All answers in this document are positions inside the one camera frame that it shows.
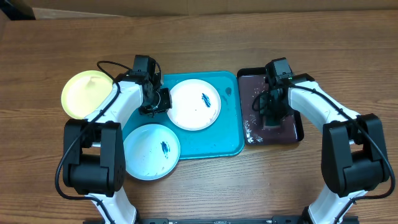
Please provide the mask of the green scrubbing sponge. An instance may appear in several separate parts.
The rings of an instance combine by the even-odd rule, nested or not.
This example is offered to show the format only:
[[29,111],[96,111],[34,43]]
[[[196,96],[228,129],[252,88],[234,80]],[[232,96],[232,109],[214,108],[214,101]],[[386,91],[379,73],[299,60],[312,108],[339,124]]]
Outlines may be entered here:
[[265,128],[276,128],[279,127],[281,125],[281,118],[271,118],[271,117],[267,117],[265,116],[263,119],[263,126]]

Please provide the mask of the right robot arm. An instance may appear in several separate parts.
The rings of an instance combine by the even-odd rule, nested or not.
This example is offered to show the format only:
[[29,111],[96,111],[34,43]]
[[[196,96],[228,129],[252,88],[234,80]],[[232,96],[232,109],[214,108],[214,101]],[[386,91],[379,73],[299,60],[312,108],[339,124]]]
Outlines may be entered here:
[[381,120],[360,115],[327,95],[308,74],[266,75],[268,90],[252,107],[271,124],[291,112],[304,115],[322,133],[321,170],[325,186],[299,223],[345,223],[359,200],[390,196],[396,177],[388,161]]

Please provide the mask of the white plate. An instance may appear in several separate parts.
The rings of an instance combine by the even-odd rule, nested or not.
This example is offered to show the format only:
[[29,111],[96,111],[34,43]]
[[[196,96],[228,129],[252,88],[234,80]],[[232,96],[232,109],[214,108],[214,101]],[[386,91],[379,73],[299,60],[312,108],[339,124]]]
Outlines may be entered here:
[[167,115],[177,127],[199,131],[211,126],[221,112],[221,97],[210,83],[188,79],[170,91],[172,107]]

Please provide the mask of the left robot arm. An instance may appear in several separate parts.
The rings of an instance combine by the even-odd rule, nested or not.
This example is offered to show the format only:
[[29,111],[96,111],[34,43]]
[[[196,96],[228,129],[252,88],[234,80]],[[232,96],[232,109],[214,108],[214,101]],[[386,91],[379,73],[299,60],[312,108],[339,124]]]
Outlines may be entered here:
[[72,77],[62,91],[71,116],[64,127],[63,157],[55,174],[75,189],[72,200],[90,200],[103,223],[137,223],[123,183],[126,160],[122,129],[135,111],[154,115],[171,107],[160,72],[126,72],[117,79],[89,70]]

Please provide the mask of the yellow plate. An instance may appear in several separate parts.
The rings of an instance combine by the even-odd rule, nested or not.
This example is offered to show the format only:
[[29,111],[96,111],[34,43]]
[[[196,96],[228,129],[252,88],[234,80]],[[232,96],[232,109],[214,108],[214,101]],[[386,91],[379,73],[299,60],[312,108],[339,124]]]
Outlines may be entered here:
[[80,72],[63,87],[63,110],[72,118],[83,119],[102,104],[112,89],[113,81],[105,73],[96,70]]

